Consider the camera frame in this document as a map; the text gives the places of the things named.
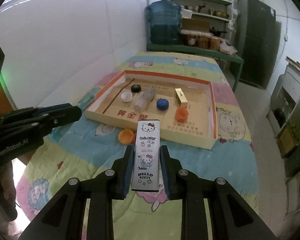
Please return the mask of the person's left hand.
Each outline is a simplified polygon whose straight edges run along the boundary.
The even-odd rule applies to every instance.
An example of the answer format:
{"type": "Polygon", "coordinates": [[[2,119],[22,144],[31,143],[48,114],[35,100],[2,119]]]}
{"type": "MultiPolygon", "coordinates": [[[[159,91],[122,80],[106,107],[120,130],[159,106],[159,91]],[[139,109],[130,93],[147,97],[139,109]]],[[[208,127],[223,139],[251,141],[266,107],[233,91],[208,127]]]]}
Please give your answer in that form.
{"type": "Polygon", "coordinates": [[[16,189],[13,180],[13,165],[9,161],[0,167],[0,218],[4,221],[14,221],[16,211],[16,189]]]}

